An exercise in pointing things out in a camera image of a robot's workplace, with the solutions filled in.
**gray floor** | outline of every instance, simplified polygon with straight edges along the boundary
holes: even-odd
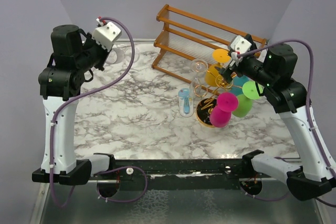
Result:
[[[56,186],[60,199],[68,187]],[[277,197],[286,192],[283,184],[264,183],[264,197]],[[139,192],[119,192],[126,199]],[[314,201],[300,202],[293,197],[280,202],[251,199],[239,190],[177,190],[148,191],[143,198],[131,204],[105,203],[97,199],[96,183],[78,186],[65,209],[55,207],[47,196],[41,223],[69,224],[307,224],[322,223]]]

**white knob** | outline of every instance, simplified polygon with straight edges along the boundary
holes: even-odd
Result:
[[[127,169],[126,169],[126,173],[127,173],[128,175],[132,175],[133,172],[134,172],[133,168],[127,168]]]

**white marble surface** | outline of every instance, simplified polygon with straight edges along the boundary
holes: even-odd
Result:
[[[129,50],[128,45],[118,48]],[[151,68],[158,48],[137,44],[137,49],[140,59],[122,81],[80,101],[75,125],[78,157],[100,152],[120,159],[237,158],[256,149],[272,156],[298,156],[287,128],[265,99],[223,129],[205,127],[195,115],[182,117],[177,92],[188,84]],[[188,76],[188,62],[166,53],[160,66]],[[107,63],[83,91],[108,84],[126,66],[127,62]]]

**wooden rack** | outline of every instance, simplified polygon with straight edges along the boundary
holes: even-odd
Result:
[[[165,5],[159,11],[156,20],[163,22],[163,29],[154,42],[154,47],[159,47],[161,50],[153,61],[152,68],[187,83],[191,83],[191,80],[158,66],[167,51],[188,60],[203,59],[210,66],[216,63],[212,58],[215,49],[226,49],[236,35],[245,36],[247,34],[169,5]],[[258,48],[264,47],[267,41],[255,35],[252,35],[252,39]]]

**marble table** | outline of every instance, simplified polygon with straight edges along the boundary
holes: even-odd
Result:
[[[130,50],[126,44],[117,48]],[[245,118],[233,117],[223,129],[205,127],[195,115],[182,117],[177,93],[188,84],[151,68],[159,52],[153,44],[136,48],[139,61],[122,81],[79,102],[74,141],[78,157],[98,152],[118,159],[240,158],[256,149],[298,157],[287,128],[264,98]],[[160,66],[188,78],[188,62],[166,53]],[[108,84],[127,64],[124,60],[112,65],[108,60],[105,71],[95,71],[83,91]]]

